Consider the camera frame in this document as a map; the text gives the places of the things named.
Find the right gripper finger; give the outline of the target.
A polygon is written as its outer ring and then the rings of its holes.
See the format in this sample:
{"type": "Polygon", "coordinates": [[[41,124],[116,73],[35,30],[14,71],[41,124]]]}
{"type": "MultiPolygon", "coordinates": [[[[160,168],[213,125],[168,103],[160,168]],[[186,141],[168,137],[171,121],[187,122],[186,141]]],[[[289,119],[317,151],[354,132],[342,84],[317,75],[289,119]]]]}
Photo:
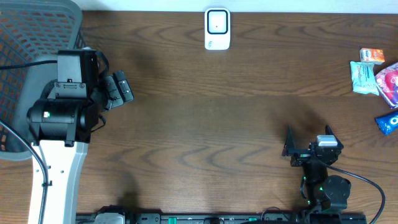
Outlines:
{"type": "Polygon", "coordinates": [[[285,140],[284,148],[282,150],[283,156],[291,156],[295,151],[294,137],[290,126],[287,128],[287,137],[285,140]]]}
{"type": "Polygon", "coordinates": [[[326,126],[325,126],[325,134],[326,134],[326,135],[332,135],[332,136],[335,135],[335,134],[333,133],[333,131],[331,130],[331,128],[330,128],[329,125],[326,125],[326,126]]]}

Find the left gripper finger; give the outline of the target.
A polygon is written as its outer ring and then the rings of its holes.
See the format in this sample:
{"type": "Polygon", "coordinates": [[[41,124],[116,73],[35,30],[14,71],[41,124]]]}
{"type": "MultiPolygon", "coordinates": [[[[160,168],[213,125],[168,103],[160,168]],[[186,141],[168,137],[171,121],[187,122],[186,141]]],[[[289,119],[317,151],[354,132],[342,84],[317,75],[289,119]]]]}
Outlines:
{"type": "Polygon", "coordinates": [[[106,109],[113,109],[123,105],[123,99],[121,98],[121,94],[113,76],[108,75],[105,77],[105,87],[108,91],[108,103],[106,105],[106,109]]]}
{"type": "Polygon", "coordinates": [[[113,73],[115,89],[113,93],[114,104],[123,105],[134,99],[129,82],[122,70],[113,73]]]}

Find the blue Oreo cookie packet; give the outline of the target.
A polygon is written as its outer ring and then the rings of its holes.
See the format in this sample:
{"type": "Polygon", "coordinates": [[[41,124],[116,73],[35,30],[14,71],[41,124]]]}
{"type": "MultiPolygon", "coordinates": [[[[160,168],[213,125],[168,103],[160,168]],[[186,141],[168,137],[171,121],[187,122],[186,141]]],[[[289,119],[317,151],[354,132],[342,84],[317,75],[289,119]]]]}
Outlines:
{"type": "Polygon", "coordinates": [[[397,129],[397,124],[398,124],[397,117],[398,117],[398,112],[394,111],[387,115],[376,118],[375,121],[380,131],[387,136],[397,129]]]}

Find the teal wet wipes packet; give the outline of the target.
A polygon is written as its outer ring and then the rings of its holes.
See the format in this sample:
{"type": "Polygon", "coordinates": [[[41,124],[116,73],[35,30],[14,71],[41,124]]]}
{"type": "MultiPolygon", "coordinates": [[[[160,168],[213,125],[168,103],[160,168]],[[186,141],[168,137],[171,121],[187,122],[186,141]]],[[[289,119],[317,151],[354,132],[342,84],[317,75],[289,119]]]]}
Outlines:
{"type": "Polygon", "coordinates": [[[374,65],[365,62],[350,62],[353,91],[360,94],[379,96],[379,90],[374,76],[374,65]]]}

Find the red purple snack packet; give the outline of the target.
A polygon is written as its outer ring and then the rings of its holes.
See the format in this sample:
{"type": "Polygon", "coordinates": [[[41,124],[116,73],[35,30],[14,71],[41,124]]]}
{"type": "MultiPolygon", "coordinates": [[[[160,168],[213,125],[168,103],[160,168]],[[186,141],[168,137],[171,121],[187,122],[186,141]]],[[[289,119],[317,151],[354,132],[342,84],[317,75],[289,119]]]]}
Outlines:
{"type": "Polygon", "coordinates": [[[381,70],[376,76],[377,89],[390,108],[397,108],[397,63],[381,70]]]}

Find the small orange box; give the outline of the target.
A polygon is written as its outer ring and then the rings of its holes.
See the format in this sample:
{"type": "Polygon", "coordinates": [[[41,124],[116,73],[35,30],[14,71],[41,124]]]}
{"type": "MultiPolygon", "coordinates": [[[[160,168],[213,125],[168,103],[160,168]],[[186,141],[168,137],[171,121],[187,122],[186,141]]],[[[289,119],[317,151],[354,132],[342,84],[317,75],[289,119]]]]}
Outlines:
{"type": "Polygon", "coordinates": [[[362,48],[359,51],[360,60],[366,63],[381,65],[385,62],[384,52],[381,49],[362,48]]]}

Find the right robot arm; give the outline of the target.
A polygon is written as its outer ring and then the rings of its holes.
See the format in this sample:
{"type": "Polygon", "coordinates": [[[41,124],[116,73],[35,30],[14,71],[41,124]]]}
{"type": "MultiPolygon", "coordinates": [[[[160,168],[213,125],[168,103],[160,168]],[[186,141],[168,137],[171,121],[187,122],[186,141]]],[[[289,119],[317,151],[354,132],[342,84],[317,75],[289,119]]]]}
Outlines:
{"type": "Polygon", "coordinates": [[[351,182],[338,175],[329,175],[327,168],[338,160],[342,143],[329,126],[306,149],[295,147],[292,129],[287,131],[282,155],[290,157],[292,167],[301,167],[301,193],[308,209],[297,215],[300,223],[342,223],[341,212],[348,206],[351,182]]]}

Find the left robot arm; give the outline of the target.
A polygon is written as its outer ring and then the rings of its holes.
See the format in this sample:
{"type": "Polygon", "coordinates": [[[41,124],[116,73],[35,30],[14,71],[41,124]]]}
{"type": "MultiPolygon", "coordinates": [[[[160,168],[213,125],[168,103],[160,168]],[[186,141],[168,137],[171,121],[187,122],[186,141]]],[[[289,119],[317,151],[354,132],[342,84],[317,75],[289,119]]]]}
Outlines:
{"type": "Polygon", "coordinates": [[[103,112],[132,101],[122,70],[89,80],[55,81],[54,98],[37,100],[27,112],[33,152],[29,223],[73,223],[80,174],[91,134],[103,112]]]}

